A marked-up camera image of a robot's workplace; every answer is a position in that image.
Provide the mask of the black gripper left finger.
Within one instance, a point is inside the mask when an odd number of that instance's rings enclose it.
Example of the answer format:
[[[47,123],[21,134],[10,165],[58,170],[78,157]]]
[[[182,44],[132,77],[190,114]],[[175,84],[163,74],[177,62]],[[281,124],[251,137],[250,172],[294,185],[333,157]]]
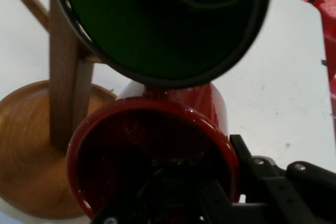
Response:
[[[153,165],[139,182],[111,196],[92,223],[232,223],[233,209],[221,185],[229,177],[219,155],[177,165]]]

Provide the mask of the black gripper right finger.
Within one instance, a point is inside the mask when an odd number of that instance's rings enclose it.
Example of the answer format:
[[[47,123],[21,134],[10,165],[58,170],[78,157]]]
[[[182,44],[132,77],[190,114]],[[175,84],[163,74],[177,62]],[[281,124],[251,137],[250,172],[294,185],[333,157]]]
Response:
[[[282,169],[253,156],[240,135],[229,137],[246,202],[233,204],[239,223],[335,223],[335,173],[296,161]]]

